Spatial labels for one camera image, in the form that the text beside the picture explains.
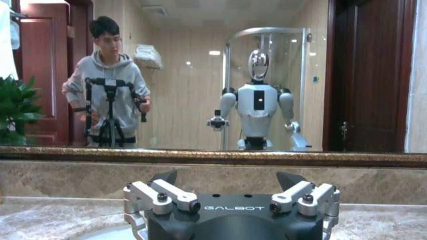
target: marble countertop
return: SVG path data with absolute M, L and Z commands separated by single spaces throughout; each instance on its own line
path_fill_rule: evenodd
M 106 199 L 7 197 L 0 239 L 72 240 L 124 225 L 123 202 Z M 427 240 L 427 206 L 342 204 L 331 240 Z

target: young man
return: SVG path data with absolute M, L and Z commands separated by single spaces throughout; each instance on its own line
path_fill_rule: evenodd
M 92 56 L 84 57 L 76 65 L 75 72 L 68 81 L 62 86 L 62 91 L 74 109 L 82 108 L 78 94 L 87 94 L 86 78 L 106 80 L 123 80 L 134 84 L 135 93 L 147 100 L 135 104 L 128 87 L 118 87 L 115 101 L 112 104 L 114 118 L 118 119 L 122 131 L 124 133 L 124 147 L 135 147 L 135 133 L 139 126 L 140 112 L 147 113 L 151 109 L 150 89 L 147 87 L 140 69 L 130 56 L 120 53 L 122 37 L 118 23 L 107 16 L 100 16 L 91 22 L 90 30 L 94 37 L 94 43 L 99 50 Z M 90 146 L 99 146 L 106 138 L 100 138 L 100 128 L 104 120 L 108 119 L 110 104 L 104 86 L 92 85 L 92 127 L 88 138 Z M 86 122 L 87 113 L 79 112 L 79 119 Z M 120 139 L 119 132 L 115 133 L 116 139 Z

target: ceiling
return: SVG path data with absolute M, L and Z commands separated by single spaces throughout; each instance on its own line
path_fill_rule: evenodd
M 307 0 L 140 0 L 159 28 L 286 27 Z

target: black hair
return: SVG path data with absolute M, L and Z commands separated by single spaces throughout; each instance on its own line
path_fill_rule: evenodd
M 98 39 L 103 34 L 118 35 L 120 33 L 118 23 L 107 16 L 100 16 L 91 22 L 90 30 L 95 39 Z

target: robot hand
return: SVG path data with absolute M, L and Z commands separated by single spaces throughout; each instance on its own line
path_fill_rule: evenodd
M 207 121 L 207 125 L 214 128 L 215 131 L 222 131 L 225 126 L 229 126 L 229 120 L 222 117 L 222 110 L 215 110 L 215 116 Z

